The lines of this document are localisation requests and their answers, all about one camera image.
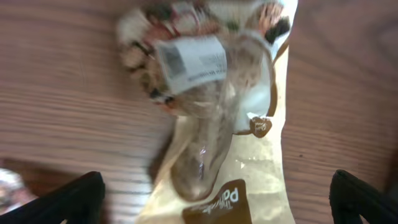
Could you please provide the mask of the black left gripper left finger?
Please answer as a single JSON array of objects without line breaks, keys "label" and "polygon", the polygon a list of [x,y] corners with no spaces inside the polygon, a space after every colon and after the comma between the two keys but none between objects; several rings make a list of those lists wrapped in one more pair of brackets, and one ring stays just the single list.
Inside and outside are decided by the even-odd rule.
[{"label": "black left gripper left finger", "polygon": [[15,210],[1,224],[97,224],[105,195],[100,172],[91,171]]}]

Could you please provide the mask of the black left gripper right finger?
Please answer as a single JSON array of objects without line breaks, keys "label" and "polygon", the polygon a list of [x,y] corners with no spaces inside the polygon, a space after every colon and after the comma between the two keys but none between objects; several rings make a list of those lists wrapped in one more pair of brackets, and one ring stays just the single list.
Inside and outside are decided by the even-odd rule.
[{"label": "black left gripper right finger", "polygon": [[397,202],[345,170],[337,170],[329,201],[334,224],[397,224]]}]

